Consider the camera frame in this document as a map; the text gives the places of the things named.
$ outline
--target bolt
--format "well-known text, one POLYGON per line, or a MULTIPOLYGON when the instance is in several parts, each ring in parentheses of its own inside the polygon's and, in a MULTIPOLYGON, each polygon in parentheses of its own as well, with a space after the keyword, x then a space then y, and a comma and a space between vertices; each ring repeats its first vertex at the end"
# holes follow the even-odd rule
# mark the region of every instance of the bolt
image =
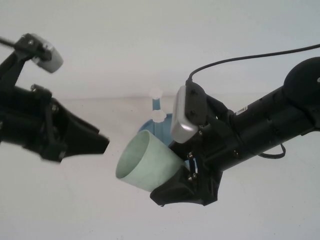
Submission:
POLYGON ((66 155, 65 151, 60 152, 59 159, 63 159, 65 157, 65 155, 66 155))
POLYGON ((234 155, 235 155, 236 158, 239 157, 239 153, 238 153, 236 150, 234 150, 233 153, 234 153, 234 155))
POLYGON ((53 104, 51 110, 52 112, 57 113, 59 111, 59 108, 57 107, 57 105, 53 104))
POLYGON ((36 89, 36 85, 33 84, 33 85, 30 87, 30 89, 31 89, 32 92, 35 92, 35 91, 37 90, 37 89, 36 89))

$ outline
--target white backdrop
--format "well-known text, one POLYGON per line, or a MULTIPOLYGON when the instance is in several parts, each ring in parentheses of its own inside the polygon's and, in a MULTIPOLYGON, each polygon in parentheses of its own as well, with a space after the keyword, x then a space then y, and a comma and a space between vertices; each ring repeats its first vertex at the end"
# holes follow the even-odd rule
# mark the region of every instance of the white backdrop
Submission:
MULTIPOLYGON (((262 95, 215 97, 237 111, 262 95)), ((151 100, 64 103, 101 127, 111 143, 102 156, 66 158, 60 165, 2 143, 1 240, 319 239, 318 133, 285 143, 283 159, 255 157, 225 171, 215 203, 159 207, 147 192, 115 177, 121 152, 151 116, 151 100)), ((172 104, 163 99, 164 111, 172 104)))
MULTIPOLYGON (((0 0, 0 36, 37 33, 65 64, 28 64, 19 85, 63 99, 173 95, 189 73, 231 57, 320 43, 319 0, 0 0)), ((10 53, 0 48, 0 61, 10 53)), ((267 93, 320 50, 228 63, 197 74, 208 93, 267 93)))

